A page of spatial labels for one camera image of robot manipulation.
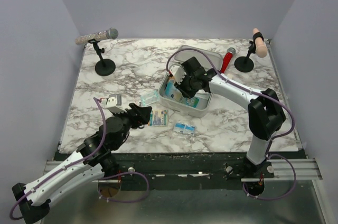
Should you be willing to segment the grey medicine kit case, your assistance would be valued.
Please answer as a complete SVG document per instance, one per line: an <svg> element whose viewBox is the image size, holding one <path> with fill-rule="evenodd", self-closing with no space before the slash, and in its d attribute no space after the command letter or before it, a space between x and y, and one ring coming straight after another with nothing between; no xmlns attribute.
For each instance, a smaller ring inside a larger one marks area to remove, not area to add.
<svg viewBox="0 0 338 224"><path fill-rule="evenodd" d="M170 68L183 63L191 57L196 57L205 70L211 69L210 63L201 53L207 55L218 70L222 67L223 56L217 52L195 48L189 45L182 45L177 51L178 54L176 54L169 63ZM203 117L207 113L213 96L211 93L200 90L193 98L185 98L174 88L174 80L167 74L164 76L158 89L158 95L159 103L164 107L198 118Z"/></svg>

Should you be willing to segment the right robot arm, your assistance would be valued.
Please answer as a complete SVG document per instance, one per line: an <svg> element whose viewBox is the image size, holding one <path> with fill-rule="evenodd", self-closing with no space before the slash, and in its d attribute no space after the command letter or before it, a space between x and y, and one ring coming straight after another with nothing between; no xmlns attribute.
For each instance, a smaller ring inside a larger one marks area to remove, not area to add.
<svg viewBox="0 0 338 224"><path fill-rule="evenodd" d="M176 88L183 97L192 98L200 90L225 97L248 112L252 140L243 164L243 172L255 177L262 171L261 163L271 146L272 137L280 130L286 116L279 99L272 89L250 90L248 87L230 81L225 75L212 68L205 70L196 57L181 64L183 73L175 76Z"/></svg>

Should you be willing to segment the cotton swab bag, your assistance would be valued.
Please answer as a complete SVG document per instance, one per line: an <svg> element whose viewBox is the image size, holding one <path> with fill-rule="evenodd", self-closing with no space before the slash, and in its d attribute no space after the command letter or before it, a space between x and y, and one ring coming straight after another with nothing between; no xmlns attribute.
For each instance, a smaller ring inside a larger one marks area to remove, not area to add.
<svg viewBox="0 0 338 224"><path fill-rule="evenodd" d="M193 98L186 98L183 97L182 93L174 86L175 81L169 80L166 84L164 96L170 100L173 100L175 102L179 102L181 104L184 104L186 106L190 107L196 107L199 103L199 98L193 97Z"/></svg>

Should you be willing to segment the blue white wipes packet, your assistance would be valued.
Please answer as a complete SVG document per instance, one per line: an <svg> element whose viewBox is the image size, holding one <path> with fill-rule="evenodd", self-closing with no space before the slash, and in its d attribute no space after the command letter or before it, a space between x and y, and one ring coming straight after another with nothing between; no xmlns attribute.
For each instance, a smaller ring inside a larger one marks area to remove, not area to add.
<svg viewBox="0 0 338 224"><path fill-rule="evenodd" d="M182 135L194 136L195 126L185 123L176 123L173 127L173 131Z"/></svg>

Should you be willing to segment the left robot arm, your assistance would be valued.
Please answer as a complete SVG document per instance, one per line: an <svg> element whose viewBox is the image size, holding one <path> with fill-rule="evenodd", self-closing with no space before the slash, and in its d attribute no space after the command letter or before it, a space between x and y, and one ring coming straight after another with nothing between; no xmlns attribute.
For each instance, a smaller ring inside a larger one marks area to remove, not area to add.
<svg viewBox="0 0 338 224"><path fill-rule="evenodd" d="M113 107L108 118L101 106L98 109L102 125L65 161L28 184L17 183L12 187L16 202L10 210L11 220L36 223L49 213L53 203L76 187L95 179L121 175L112 151L123 145L131 129L148 124L152 107L140 107L135 103L130 103L127 109ZM15 208L21 212L18 218L13 215Z"/></svg>

